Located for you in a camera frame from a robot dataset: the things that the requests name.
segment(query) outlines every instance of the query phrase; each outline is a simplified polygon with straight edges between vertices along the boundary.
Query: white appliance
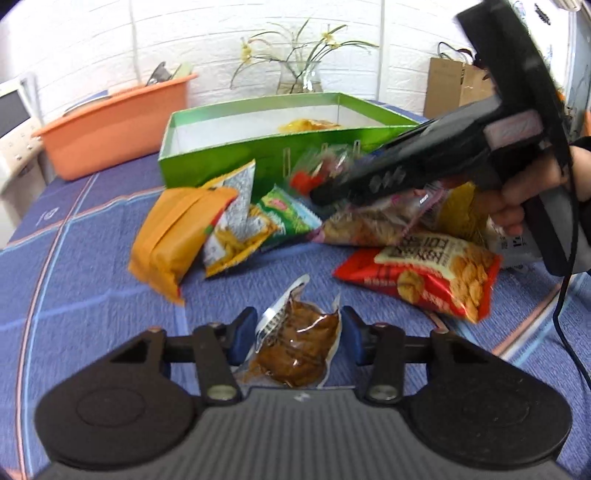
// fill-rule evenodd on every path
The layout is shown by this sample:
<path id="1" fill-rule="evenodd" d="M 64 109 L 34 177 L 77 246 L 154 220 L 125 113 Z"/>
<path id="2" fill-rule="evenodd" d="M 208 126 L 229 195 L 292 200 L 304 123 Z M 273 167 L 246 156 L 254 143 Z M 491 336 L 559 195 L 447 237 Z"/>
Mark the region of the white appliance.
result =
<path id="1" fill-rule="evenodd" d="M 33 132 L 42 126 L 35 80 L 24 74 L 0 83 L 0 248 L 3 248 L 46 183 Z"/>
<path id="2" fill-rule="evenodd" d="M 552 0 L 558 8 L 568 10 L 570 12 L 578 12 L 581 10 L 583 0 Z"/>

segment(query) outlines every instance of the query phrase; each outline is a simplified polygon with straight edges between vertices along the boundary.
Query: flower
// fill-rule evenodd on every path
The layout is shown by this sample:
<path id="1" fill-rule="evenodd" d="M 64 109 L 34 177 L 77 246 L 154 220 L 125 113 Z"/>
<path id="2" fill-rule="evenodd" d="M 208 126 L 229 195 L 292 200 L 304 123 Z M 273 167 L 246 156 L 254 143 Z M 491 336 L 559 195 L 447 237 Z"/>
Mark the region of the flower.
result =
<path id="1" fill-rule="evenodd" d="M 250 63 L 252 60 L 252 48 L 250 48 L 249 44 L 242 40 L 242 50 L 240 52 L 240 59 L 244 63 Z"/>
<path id="2" fill-rule="evenodd" d="M 336 48 L 340 47 L 340 44 L 336 42 L 334 36 L 332 33 L 328 32 L 324 32 L 322 34 L 322 38 L 324 39 L 324 43 L 326 43 L 331 50 L 335 50 Z"/>
<path id="3" fill-rule="evenodd" d="M 324 38 L 324 42 L 326 42 L 327 45 L 335 45 L 335 38 L 332 36 L 332 33 L 330 32 L 324 32 L 322 34 L 322 38 Z"/>

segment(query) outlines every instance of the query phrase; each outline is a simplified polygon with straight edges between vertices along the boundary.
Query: brown paper bag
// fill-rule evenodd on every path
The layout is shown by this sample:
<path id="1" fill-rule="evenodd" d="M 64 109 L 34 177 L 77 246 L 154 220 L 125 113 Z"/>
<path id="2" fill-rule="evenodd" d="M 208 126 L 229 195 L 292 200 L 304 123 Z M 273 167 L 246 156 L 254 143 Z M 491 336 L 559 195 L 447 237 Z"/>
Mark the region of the brown paper bag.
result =
<path id="1" fill-rule="evenodd" d="M 461 61 L 431 59 L 423 115 L 437 118 L 490 97 L 495 86 L 490 78 L 484 79 L 485 75 L 484 70 Z"/>

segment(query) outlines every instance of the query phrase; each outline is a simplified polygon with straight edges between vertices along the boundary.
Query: orange plastic basin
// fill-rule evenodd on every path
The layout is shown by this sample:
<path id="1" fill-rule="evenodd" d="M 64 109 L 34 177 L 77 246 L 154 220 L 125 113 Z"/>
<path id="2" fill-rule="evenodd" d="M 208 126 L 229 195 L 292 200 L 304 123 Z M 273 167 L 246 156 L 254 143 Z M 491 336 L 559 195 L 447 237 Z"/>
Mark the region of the orange plastic basin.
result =
<path id="1" fill-rule="evenodd" d="M 196 76 L 127 90 L 33 135 L 43 139 L 56 173 L 65 180 L 157 152 L 170 115 L 187 108 L 187 85 Z"/>

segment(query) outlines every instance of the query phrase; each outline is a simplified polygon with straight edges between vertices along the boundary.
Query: vacuum-sealed food package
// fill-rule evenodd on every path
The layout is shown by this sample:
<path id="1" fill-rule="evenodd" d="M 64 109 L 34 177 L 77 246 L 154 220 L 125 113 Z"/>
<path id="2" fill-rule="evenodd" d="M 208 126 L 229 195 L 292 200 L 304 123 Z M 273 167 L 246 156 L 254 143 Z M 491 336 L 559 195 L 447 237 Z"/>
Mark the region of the vacuum-sealed food package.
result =
<path id="1" fill-rule="evenodd" d="M 321 387 L 326 382 L 340 340 L 338 299 L 330 313 L 302 301 L 309 281 L 308 275 L 296 280 L 263 314 L 255 345 L 236 373 L 244 387 Z"/>

